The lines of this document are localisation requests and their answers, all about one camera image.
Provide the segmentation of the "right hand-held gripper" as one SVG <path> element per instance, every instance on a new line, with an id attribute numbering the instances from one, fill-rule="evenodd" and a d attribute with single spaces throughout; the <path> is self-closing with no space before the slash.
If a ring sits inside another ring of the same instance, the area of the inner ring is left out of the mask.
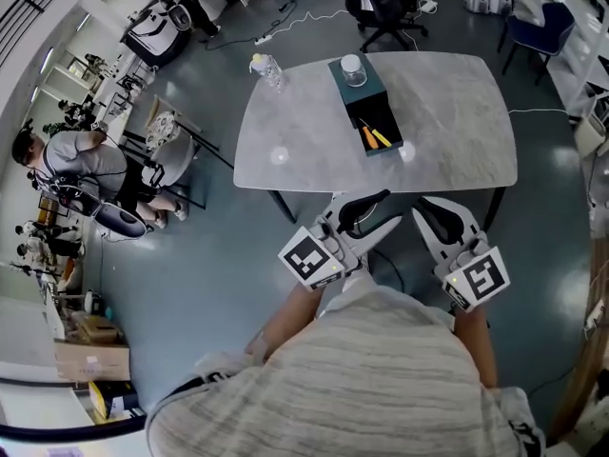
<path id="1" fill-rule="evenodd" d="M 437 196 L 423 196 L 413 218 L 436 266 L 434 275 L 452 302 L 465 312 L 510 286 L 498 248 L 488 242 L 472 212 Z"/>

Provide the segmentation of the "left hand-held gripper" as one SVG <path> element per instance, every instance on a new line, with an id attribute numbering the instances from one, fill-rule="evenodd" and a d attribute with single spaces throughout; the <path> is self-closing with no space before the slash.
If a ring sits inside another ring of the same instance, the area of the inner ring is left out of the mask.
<path id="1" fill-rule="evenodd" d="M 395 214 L 358 232 L 358 220 L 390 195 L 388 189 L 342 193 L 332 199 L 312 226 L 299 228 L 278 258 L 307 290 L 314 291 L 345 278 L 361 266 L 402 221 Z"/>

